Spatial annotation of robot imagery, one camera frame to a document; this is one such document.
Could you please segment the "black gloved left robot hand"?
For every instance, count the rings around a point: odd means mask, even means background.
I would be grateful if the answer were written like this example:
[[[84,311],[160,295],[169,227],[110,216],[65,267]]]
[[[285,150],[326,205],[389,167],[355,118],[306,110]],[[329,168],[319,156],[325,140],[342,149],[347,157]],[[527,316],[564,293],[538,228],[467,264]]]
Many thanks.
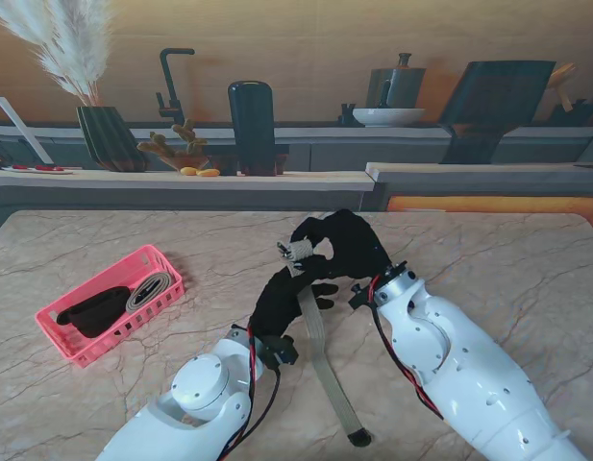
[[[310,288],[320,310],[330,309],[334,301],[327,296],[335,295],[338,287],[331,283],[315,281],[328,277],[328,261],[322,255],[314,255],[296,263],[303,272],[293,276],[288,266],[277,272],[264,286],[250,317],[249,326],[260,340],[266,337],[282,337],[289,325],[302,315],[298,294]]]

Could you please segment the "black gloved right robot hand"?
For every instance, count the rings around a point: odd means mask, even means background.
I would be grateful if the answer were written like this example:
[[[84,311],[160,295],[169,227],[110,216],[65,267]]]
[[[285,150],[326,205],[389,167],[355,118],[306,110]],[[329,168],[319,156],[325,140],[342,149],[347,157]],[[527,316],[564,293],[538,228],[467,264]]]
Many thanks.
[[[307,218],[291,234],[290,241],[308,240],[315,247],[328,239],[333,257],[313,255],[300,261],[312,279],[373,278],[391,265],[391,260],[371,226],[359,215],[341,209],[322,218]]]

